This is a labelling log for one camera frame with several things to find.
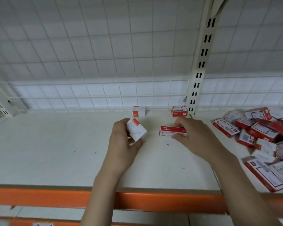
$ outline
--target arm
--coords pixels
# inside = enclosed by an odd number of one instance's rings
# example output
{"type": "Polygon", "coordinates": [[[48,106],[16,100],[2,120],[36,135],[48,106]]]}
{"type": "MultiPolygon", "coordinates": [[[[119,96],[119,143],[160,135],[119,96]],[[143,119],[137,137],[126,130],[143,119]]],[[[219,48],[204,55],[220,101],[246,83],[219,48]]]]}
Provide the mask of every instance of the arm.
{"type": "Polygon", "coordinates": [[[138,150],[144,143],[143,140],[139,140],[130,146],[132,141],[128,140],[126,132],[128,121],[129,119],[123,119],[113,125],[107,154],[99,173],[94,179],[92,194],[80,226],[111,225],[118,183],[133,164],[138,150]]]}
{"type": "Polygon", "coordinates": [[[235,226],[282,225],[247,178],[237,157],[207,125],[200,120],[179,117],[175,126],[183,126],[188,136],[175,134],[172,138],[206,160],[216,172],[235,226]]]}

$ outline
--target left hand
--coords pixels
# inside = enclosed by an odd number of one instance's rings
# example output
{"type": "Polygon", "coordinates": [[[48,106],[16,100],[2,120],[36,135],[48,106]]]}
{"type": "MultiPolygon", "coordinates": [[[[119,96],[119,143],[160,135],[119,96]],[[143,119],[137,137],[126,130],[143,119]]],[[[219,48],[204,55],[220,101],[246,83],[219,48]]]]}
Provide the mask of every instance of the left hand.
{"type": "Polygon", "coordinates": [[[126,123],[129,120],[129,118],[125,118],[114,123],[106,157],[101,168],[105,173],[116,176],[118,179],[132,166],[144,143],[144,140],[139,139],[132,146],[129,145],[134,142],[132,139],[129,142],[126,132],[126,123]]]}

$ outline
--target forearm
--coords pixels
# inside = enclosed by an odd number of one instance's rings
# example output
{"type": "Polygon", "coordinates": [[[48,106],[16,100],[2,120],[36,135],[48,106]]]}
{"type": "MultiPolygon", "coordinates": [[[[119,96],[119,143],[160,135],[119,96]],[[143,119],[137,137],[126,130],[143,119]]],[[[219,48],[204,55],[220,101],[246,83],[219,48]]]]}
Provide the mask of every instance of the forearm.
{"type": "Polygon", "coordinates": [[[236,156],[229,153],[211,166],[219,178],[235,226],[282,225],[249,181],[236,156]]]}
{"type": "Polygon", "coordinates": [[[94,179],[92,193],[80,226],[111,225],[119,178],[101,169],[94,179]]]}

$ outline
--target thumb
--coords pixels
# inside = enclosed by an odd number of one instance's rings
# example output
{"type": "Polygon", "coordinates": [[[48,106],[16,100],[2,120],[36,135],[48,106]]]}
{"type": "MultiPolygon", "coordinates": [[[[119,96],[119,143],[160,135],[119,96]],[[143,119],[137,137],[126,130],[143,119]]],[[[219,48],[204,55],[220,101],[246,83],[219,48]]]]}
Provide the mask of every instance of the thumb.
{"type": "Polygon", "coordinates": [[[180,142],[181,144],[183,144],[184,146],[186,145],[186,141],[187,138],[181,134],[174,134],[171,136],[172,139],[177,140],[178,142],[180,142]]]}
{"type": "Polygon", "coordinates": [[[136,151],[136,153],[139,151],[139,149],[143,146],[145,140],[139,139],[135,144],[131,146],[131,149],[136,151]]]}

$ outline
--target hand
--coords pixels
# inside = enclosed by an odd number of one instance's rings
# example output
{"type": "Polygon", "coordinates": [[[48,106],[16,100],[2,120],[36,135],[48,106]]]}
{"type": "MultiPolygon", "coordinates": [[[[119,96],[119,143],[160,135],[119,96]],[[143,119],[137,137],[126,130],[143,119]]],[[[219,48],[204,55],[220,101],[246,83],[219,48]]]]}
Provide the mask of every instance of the hand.
{"type": "Polygon", "coordinates": [[[172,138],[182,143],[192,153],[200,156],[210,164],[215,160],[232,155],[201,120],[178,117],[175,121],[175,127],[184,127],[187,137],[174,134],[172,138]]]}
{"type": "Polygon", "coordinates": [[[139,139],[136,143],[133,139],[128,139],[126,123],[129,120],[129,118],[125,118],[114,123],[106,157],[101,168],[105,173],[116,176],[118,179],[132,166],[144,143],[142,139],[139,139]]]}

